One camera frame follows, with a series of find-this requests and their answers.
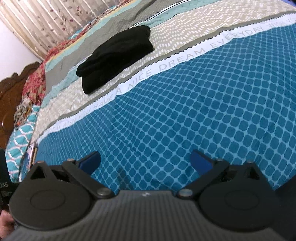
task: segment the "screw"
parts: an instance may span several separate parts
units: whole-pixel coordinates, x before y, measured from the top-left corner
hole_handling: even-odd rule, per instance
[[[193,191],[190,189],[187,189],[187,188],[181,189],[179,191],[179,195],[181,197],[190,197],[190,196],[192,196],[192,194],[193,194]]]
[[[97,190],[97,194],[100,196],[108,196],[111,194],[111,190],[109,188],[100,188]]]

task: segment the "bed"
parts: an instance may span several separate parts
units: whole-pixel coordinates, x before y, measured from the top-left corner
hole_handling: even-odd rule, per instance
[[[93,178],[177,191],[198,178],[200,150],[254,161],[276,189],[296,173],[296,8],[279,0],[129,0],[44,64],[31,143],[50,165],[102,156]],[[77,67],[134,26],[154,51],[90,95]]]
[[[35,62],[27,65],[22,73],[14,73],[0,82],[0,148],[5,149],[14,128],[13,116],[22,99],[22,90],[30,74],[39,67]]]

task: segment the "sheer curtain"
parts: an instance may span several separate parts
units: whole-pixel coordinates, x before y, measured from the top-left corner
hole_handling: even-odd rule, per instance
[[[0,0],[0,18],[36,56],[121,0]]]

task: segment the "carved wooden headboard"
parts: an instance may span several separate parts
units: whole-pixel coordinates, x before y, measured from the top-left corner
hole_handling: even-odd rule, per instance
[[[22,73],[14,73],[10,78],[0,81],[0,148],[5,149],[14,128],[13,115],[22,100],[22,90],[27,77],[39,63],[27,65]]]

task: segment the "teal and white patterned fabric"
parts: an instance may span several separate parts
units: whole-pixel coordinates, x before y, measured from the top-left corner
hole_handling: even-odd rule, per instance
[[[32,112],[25,123],[13,130],[6,147],[6,163],[13,182],[18,181],[21,159],[33,135],[39,109],[40,106],[33,105]]]
[[[150,67],[127,92],[119,85],[105,105],[98,100],[64,119],[56,127],[70,125],[48,134],[36,159],[56,165],[97,150],[93,177],[113,191],[177,191],[198,178],[189,161],[198,149],[232,164],[253,160],[274,189],[281,186],[296,173],[296,24],[223,43],[197,57],[180,52],[174,67],[163,60],[162,72],[151,75]]]

